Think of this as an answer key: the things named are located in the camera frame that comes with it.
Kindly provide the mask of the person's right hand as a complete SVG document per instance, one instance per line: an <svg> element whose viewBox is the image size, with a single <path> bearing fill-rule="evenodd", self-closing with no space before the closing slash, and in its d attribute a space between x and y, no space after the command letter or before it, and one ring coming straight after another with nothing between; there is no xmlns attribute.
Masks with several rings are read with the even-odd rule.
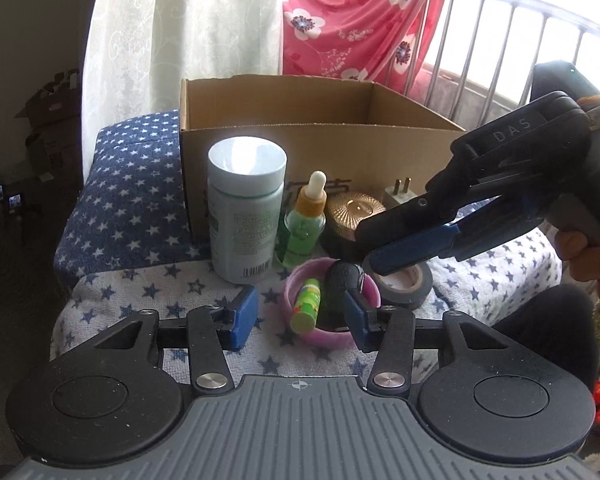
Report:
<svg viewBox="0 0 600 480"><path fill-rule="evenodd" d="M586 236L577 231L558 231L555 247L559 258L569 264L571 277L578 282L596 281L600 300L600 246L588 244Z"/></svg>

